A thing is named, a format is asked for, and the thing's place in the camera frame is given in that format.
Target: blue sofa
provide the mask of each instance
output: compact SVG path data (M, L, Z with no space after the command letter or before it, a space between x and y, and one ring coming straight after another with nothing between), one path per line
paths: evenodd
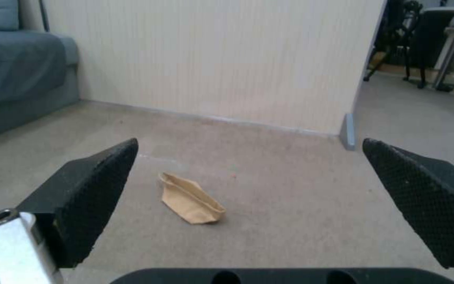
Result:
M72 38L0 30L0 133L79 100Z

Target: textured grip pad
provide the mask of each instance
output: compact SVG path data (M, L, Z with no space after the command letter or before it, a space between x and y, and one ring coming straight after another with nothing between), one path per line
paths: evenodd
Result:
M82 262L108 223L138 152L127 140L61 167L17 209L36 215L59 267Z
M363 150L413 230L443 267L454 267L454 166L372 139Z

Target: beige carpet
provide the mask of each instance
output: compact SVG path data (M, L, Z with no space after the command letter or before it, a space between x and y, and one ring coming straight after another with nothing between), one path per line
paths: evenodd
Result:
M454 163L453 101L374 76L358 100L359 136ZM16 205L68 160L130 137L140 151L126 189L81 275L65 273L69 282L220 266L416 267L454 279L361 151L345 151L335 137L81 102L0 135L0 208ZM164 170L200 182L226 218L182 221L160 201L156 178Z

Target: brown paper bag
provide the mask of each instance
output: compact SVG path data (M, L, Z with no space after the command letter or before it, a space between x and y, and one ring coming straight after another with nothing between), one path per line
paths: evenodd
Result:
M164 189L162 201L188 223L216 222L225 213L225 208L197 182L164 172L159 174L159 180Z

